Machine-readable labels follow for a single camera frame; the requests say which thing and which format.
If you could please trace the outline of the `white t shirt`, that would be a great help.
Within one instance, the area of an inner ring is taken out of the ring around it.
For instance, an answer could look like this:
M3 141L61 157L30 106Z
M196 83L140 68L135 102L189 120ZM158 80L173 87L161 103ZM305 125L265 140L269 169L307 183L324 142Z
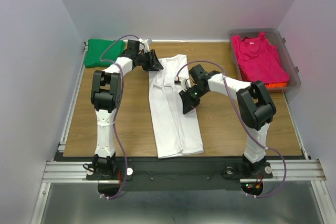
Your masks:
M170 158L204 151L200 127L195 110L182 113L181 86L174 77L186 80L186 55L159 60L163 70L149 72L149 105L158 158Z

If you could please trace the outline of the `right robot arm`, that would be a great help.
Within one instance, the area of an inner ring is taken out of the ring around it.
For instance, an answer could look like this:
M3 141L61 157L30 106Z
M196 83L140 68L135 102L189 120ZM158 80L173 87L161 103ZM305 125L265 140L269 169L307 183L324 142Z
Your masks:
M187 78L180 77L180 72L174 77L174 84L182 87L179 92L182 113L186 115L195 109L201 97L210 91L229 97L247 134L239 169L248 177L261 173L266 165L267 132L276 114L275 104L264 83L232 79L216 70L207 72L201 65L192 67Z

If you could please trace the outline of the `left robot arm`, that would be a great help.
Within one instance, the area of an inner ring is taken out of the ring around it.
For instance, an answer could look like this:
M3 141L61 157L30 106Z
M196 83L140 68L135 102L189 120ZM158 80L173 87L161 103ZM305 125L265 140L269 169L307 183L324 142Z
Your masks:
M97 119L97 144L93 161L84 165L89 176L113 178L117 172L114 145L115 120L122 101L124 76L137 66L144 71L163 69L155 50L150 48L151 39L128 40L126 49L111 65L93 74L91 104Z

